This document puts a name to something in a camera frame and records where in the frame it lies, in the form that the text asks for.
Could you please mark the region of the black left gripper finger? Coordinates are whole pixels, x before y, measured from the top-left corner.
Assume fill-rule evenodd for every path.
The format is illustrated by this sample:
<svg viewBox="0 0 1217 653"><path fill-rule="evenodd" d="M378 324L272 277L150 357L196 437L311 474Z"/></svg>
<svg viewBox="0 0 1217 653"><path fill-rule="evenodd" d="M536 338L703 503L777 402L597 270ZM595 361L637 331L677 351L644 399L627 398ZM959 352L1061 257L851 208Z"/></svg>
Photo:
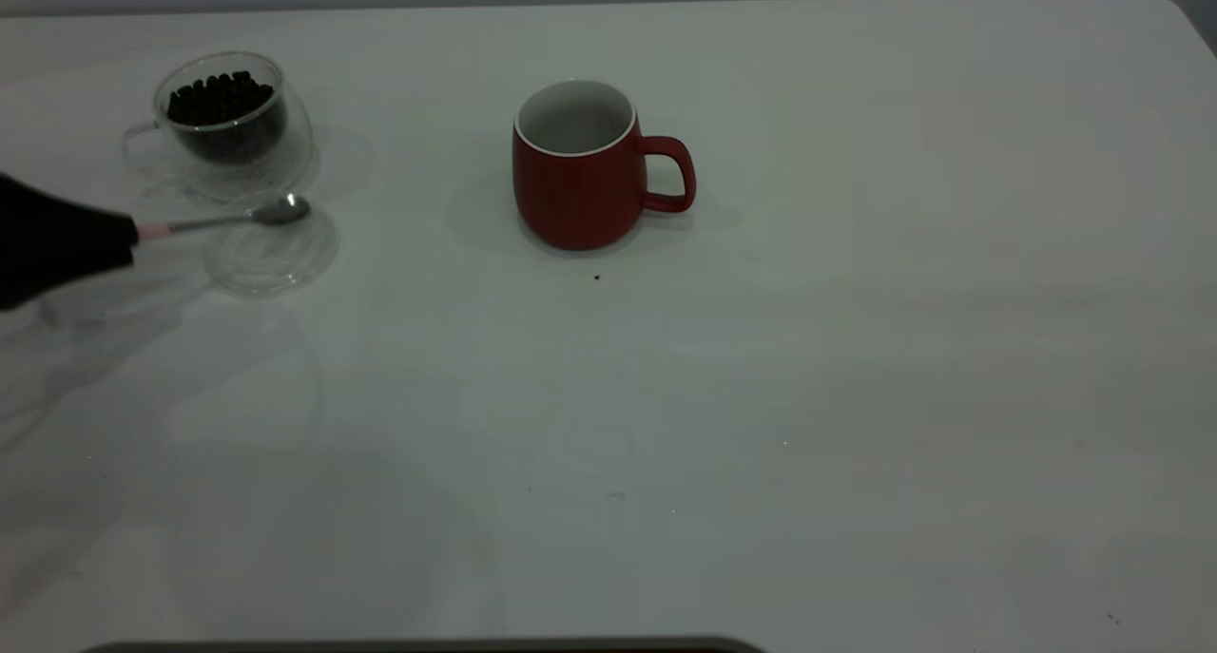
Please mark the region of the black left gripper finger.
<svg viewBox="0 0 1217 653"><path fill-rule="evenodd" d="M61 286L129 268L139 240L69 244L65 240L2 238L1 311L9 313Z"/></svg>
<svg viewBox="0 0 1217 653"><path fill-rule="evenodd" d="M1 176L1 227L18 240L71 240L100 244L136 244L131 216L44 193L9 175Z"/></svg>

